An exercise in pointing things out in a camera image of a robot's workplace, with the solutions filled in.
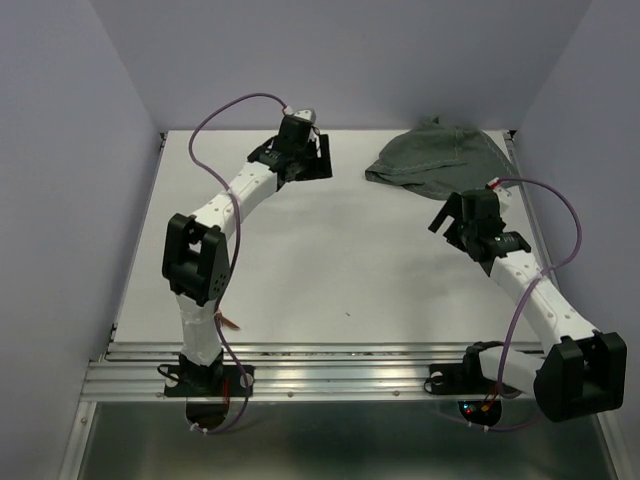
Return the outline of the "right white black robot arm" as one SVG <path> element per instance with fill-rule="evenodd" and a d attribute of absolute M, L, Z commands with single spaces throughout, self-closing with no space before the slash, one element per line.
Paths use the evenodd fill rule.
<path fill-rule="evenodd" d="M 453 193 L 429 226 L 437 232 L 452 220 L 446 241 L 466 253 L 514 301 L 513 318 L 525 319 L 536 334 L 539 356 L 511 346 L 515 329 L 502 341 L 468 346 L 456 363 L 432 364 L 426 392 L 459 396 L 470 423 L 491 428 L 500 399 L 521 394 L 534 398 L 550 421 L 561 422 L 611 411 L 623 404 L 627 346 L 584 318 L 553 284 L 530 245 L 509 232 L 501 217 L 509 194 L 497 185 Z"/>

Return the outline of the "grey cloth napkin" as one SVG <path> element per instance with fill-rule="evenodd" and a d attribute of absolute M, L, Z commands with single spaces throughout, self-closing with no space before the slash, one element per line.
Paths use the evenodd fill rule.
<path fill-rule="evenodd" d="M 487 133 L 444 125 L 432 116 L 390 140 L 364 178 L 444 201 L 452 193 L 482 189 L 495 178 L 515 174 L 514 164 Z"/>

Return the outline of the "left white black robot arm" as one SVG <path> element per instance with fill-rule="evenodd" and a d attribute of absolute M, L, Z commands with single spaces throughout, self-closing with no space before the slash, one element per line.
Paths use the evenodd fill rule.
<path fill-rule="evenodd" d="M 162 275 L 175 294 L 183 345 L 177 368 L 165 375 L 196 395 L 223 391 L 223 348 L 216 303 L 231 279 L 228 240 L 263 201 L 291 182 L 332 177 L 329 138 L 307 108 L 286 111 L 277 134 L 251 152 L 242 169 L 213 199 L 168 222 Z"/>

